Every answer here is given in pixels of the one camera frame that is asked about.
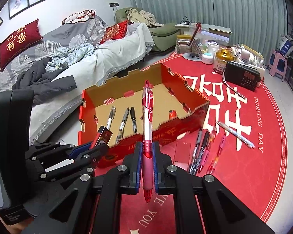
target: glass jar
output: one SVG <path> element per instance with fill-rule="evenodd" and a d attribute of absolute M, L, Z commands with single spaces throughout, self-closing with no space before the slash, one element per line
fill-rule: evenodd
<path fill-rule="evenodd" d="M 176 41 L 176 47 L 175 47 L 175 52 L 177 54 L 185 54 L 190 52 L 190 47 L 188 44 L 190 43 L 191 36 L 182 34 L 182 35 L 177 35 L 177 41 Z"/>
<path fill-rule="evenodd" d="M 227 65 L 228 61 L 234 61 L 235 58 L 231 54 L 231 50 L 229 48 L 221 47 L 214 57 L 214 70 L 215 72 L 222 74 L 224 68 Z"/>

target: plastic stool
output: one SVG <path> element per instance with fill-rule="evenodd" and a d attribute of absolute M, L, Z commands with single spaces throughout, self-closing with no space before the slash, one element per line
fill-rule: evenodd
<path fill-rule="evenodd" d="M 287 72 L 288 61 L 276 50 L 273 50 L 267 68 L 270 68 L 269 74 L 275 76 L 276 73 L 282 75 L 282 82 L 284 82 L 285 73 Z"/>

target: red cardboard box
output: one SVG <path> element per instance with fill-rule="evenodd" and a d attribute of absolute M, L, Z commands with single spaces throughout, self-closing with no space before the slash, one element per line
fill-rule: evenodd
<path fill-rule="evenodd" d="M 198 89 L 191 89 L 187 81 L 173 73 L 163 64 L 152 65 L 149 69 L 134 70 L 122 78 L 113 77 L 102 86 L 91 86 L 83 91 L 83 105 L 79 119 L 82 131 L 78 133 L 78 144 L 94 139 L 97 129 L 106 126 L 112 106 L 116 114 L 111 126 L 113 133 L 109 142 L 109 153 L 104 156 L 99 168 L 115 165 L 115 161 L 134 151 L 137 141 L 142 141 L 142 89 L 149 80 L 153 86 L 153 141 L 164 146 L 185 132 L 194 132 L 203 126 L 209 100 Z M 135 108 L 138 133 L 133 134 L 130 116 L 124 128 L 124 138 L 115 145 L 119 125 L 127 107 Z M 169 110 L 176 110 L 177 117 L 169 120 Z"/>

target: tile floor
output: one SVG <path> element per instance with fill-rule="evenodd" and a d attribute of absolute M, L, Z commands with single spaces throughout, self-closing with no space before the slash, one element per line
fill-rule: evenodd
<path fill-rule="evenodd" d="M 170 54 L 149 55 L 145 62 L 139 62 L 128 68 L 127 71 L 144 68 L 168 57 Z M 125 75 L 127 71 L 120 72 L 119 76 Z M 276 233 L 287 233 L 293 225 L 293 92 L 287 82 L 282 82 L 277 76 L 270 76 L 268 70 L 265 72 L 265 84 L 280 109 L 288 142 L 288 166 L 285 183 L 279 201 L 267 224 L 273 227 Z M 79 109 L 74 111 L 52 134 L 50 138 L 52 141 L 59 141 L 61 144 L 77 144 L 77 134 L 81 129 L 78 112 Z"/>

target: pink pen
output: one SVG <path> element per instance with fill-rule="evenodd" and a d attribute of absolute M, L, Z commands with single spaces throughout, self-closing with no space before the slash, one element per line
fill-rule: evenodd
<path fill-rule="evenodd" d="M 150 82 L 146 80 L 142 92 L 143 116 L 143 156 L 142 177 L 143 193 L 146 202 L 150 202 L 153 189 L 153 149 L 152 149 L 152 119 L 153 119 L 153 91 Z"/>
<path fill-rule="evenodd" d="M 225 146 L 226 137 L 227 136 L 226 136 L 226 132 L 225 132 L 225 134 L 222 137 L 222 140 L 220 141 L 219 148 L 218 148 L 218 152 L 217 152 L 217 156 L 215 157 L 215 159 L 212 160 L 210 166 L 207 169 L 206 174 L 213 174 L 213 172 L 215 171 L 215 168 L 216 168 L 216 165 L 218 163 L 220 154 L 222 153 L 222 150 L 223 150 L 223 148 Z"/>
<path fill-rule="evenodd" d="M 214 125 L 213 130 L 211 131 L 211 134 L 210 134 L 209 139 L 208 139 L 207 147 L 204 150 L 202 160 L 201 160 L 201 164 L 200 164 L 199 169 L 198 169 L 198 173 L 200 173 L 202 171 L 202 169 L 203 169 L 203 167 L 204 167 L 204 165 L 206 163 L 206 160 L 207 160 L 209 151 L 211 149 L 212 143 L 214 142 L 215 137 L 216 137 L 216 132 L 217 132 L 217 128 L 216 128 L 216 125 Z"/>

